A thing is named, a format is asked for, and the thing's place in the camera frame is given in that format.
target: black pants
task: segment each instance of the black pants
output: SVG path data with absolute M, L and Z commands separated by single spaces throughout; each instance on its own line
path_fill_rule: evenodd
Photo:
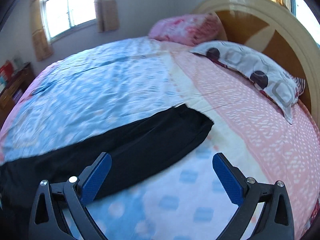
M 182 159 L 205 140 L 212 125 L 208 117 L 183 104 L 41 156 L 5 163 L 0 167 L 4 211 L 25 239 L 41 180 L 64 182 L 107 152 L 112 167 L 96 198 L 105 197 Z

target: wall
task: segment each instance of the wall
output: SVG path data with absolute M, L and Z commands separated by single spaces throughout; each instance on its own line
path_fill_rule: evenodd
M 189 13 L 201 0 L 117 0 L 120 28 L 98 33 L 97 26 L 77 30 L 52 43 L 54 54 L 36 61 L 29 25 L 30 0 L 20 0 L 0 32 L 0 66 L 19 53 L 32 63 L 35 74 L 53 62 L 112 41 L 145 36 L 160 19 Z

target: silver pin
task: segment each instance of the silver pin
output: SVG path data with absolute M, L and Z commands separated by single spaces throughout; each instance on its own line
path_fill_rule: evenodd
M 277 182 L 277 185 L 278 185 L 279 187 L 283 187 L 283 186 L 284 186 L 284 183 L 283 183 L 281 180 L 279 180 L 279 181 Z
M 76 176 L 72 176 L 69 178 L 70 183 L 75 183 L 77 180 L 78 180 L 78 178 Z
M 47 185 L 47 183 L 48 183 L 48 181 L 47 181 L 46 179 L 44 179 L 44 180 L 42 180 L 42 181 L 40 182 L 40 185 L 41 185 L 41 186 L 45 186 L 45 185 Z
M 256 183 L 256 180 L 253 177 L 248 177 L 247 182 L 249 182 L 250 184 L 254 184 Z

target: pillow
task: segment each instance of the pillow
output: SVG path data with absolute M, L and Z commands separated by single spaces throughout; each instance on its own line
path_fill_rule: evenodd
M 158 41 L 172 41 L 188 46 L 212 41 L 225 33 L 219 17 L 213 14 L 188 14 L 158 21 L 149 37 Z
M 208 57 L 213 62 L 240 72 L 255 87 L 272 99 L 292 124 L 291 106 L 305 89 L 305 81 L 294 78 L 268 56 L 247 46 L 228 41 L 211 41 L 190 50 Z

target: headboard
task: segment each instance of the headboard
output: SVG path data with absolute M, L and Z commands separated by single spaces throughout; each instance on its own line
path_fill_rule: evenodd
M 288 9 L 270 0 L 204 0 L 193 11 L 210 12 L 219 16 L 228 41 L 260 51 L 307 80 L 300 99 L 320 127 L 320 50 Z

